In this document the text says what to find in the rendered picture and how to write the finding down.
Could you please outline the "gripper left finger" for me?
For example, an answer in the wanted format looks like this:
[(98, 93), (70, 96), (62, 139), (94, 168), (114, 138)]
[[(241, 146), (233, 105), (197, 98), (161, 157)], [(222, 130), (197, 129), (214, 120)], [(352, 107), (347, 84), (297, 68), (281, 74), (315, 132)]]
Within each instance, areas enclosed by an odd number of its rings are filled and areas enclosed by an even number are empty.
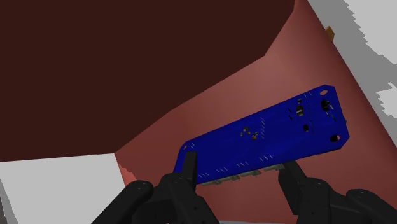
[(185, 155), (181, 172), (164, 175), (157, 186), (129, 183), (92, 224), (219, 224), (196, 194), (197, 153)]

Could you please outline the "blue circuit board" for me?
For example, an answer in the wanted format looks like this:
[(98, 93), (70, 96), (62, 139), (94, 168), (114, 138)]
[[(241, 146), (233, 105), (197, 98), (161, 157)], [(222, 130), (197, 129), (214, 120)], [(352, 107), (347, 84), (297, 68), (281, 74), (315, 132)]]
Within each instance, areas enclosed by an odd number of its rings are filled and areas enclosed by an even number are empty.
[(349, 139), (334, 86), (321, 85), (186, 141), (173, 171), (197, 154), (198, 184), (338, 150)]

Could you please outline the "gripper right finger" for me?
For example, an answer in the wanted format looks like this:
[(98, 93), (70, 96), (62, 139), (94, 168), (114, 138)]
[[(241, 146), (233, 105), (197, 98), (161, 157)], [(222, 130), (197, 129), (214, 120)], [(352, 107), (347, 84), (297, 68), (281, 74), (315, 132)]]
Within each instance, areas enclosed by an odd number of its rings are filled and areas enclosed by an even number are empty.
[(281, 164), (278, 171), (296, 224), (397, 224), (397, 209), (369, 190), (342, 195), (326, 181), (306, 176), (296, 161)]

